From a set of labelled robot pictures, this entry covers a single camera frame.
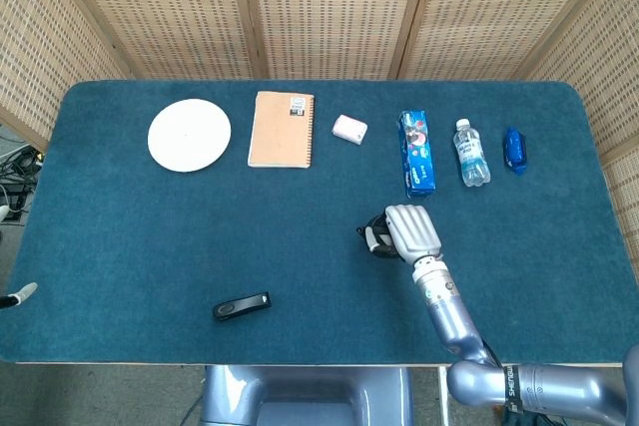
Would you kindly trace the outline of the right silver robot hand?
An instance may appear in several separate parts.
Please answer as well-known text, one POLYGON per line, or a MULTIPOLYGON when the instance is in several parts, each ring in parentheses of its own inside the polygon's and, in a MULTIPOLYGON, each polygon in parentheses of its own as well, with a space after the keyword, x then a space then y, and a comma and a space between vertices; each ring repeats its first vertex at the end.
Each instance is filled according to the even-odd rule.
POLYGON ((441 242, 423 206, 388 206, 357 233, 371 254, 400 258, 414 266, 426 257, 441 259, 441 242))

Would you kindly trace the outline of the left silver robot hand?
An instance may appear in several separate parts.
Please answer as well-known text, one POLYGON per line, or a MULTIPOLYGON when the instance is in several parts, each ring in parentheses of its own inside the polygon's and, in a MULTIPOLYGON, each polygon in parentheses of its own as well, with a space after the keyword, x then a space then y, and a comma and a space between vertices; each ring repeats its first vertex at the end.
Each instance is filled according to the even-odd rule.
POLYGON ((23 303, 38 288, 37 282, 31 282, 24 285, 20 290, 0 297, 0 308, 6 309, 23 303))

